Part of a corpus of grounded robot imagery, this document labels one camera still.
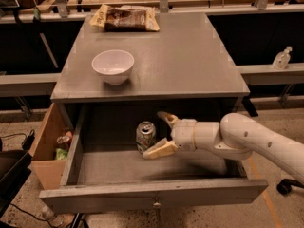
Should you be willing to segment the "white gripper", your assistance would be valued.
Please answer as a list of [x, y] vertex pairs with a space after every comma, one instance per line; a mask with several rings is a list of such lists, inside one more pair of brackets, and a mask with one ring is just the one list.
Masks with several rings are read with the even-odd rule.
[[176, 115], [159, 111], [157, 116], [165, 121], [170, 128], [173, 141], [166, 138], [158, 141], [142, 153], [145, 159], [153, 160], [174, 154], [177, 149], [195, 151], [194, 132], [197, 121], [192, 119], [180, 120]]

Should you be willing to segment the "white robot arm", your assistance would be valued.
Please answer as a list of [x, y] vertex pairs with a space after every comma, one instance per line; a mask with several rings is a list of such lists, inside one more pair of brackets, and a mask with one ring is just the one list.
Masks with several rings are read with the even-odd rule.
[[171, 139], [162, 139], [142, 153], [152, 160], [175, 152], [206, 150], [224, 159], [242, 161], [256, 152], [300, 183], [304, 183], [304, 144], [280, 135], [255, 120], [229, 113], [218, 122], [180, 119], [160, 111], [171, 128]]

